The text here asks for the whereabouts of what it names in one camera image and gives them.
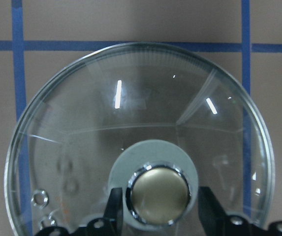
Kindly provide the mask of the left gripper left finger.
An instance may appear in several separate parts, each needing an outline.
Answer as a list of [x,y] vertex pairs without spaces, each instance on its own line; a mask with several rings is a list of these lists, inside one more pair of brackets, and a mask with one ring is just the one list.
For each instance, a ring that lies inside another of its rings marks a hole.
[[102,217],[91,220],[70,233],[60,226],[46,227],[37,236],[120,236],[123,228],[123,190],[111,189]]

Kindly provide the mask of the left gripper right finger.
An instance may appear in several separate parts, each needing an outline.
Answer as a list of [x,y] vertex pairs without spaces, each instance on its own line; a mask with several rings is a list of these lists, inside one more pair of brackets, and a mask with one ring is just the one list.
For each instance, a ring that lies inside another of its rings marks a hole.
[[206,186],[198,190],[198,216],[207,236],[282,236],[282,221],[265,230],[240,215],[228,214]]

